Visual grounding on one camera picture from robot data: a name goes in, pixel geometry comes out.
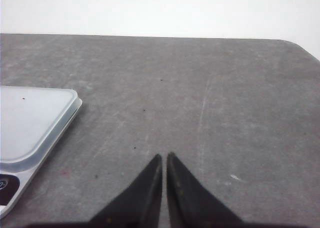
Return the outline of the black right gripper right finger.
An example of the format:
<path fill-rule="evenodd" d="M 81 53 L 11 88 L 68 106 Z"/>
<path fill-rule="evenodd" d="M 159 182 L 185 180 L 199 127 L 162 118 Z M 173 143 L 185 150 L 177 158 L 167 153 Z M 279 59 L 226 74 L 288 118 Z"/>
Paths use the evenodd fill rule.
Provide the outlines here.
<path fill-rule="evenodd" d="M 174 152 L 167 156 L 166 190 L 172 228 L 216 228 L 244 224 L 196 179 Z"/>

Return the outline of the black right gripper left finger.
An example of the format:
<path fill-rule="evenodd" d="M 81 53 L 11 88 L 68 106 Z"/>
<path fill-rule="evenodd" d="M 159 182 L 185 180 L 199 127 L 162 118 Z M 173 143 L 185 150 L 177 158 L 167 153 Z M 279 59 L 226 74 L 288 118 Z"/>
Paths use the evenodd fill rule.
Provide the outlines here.
<path fill-rule="evenodd" d="M 156 154 L 134 181 L 89 223 L 99 228 L 157 228 L 162 191 L 162 157 Z"/>

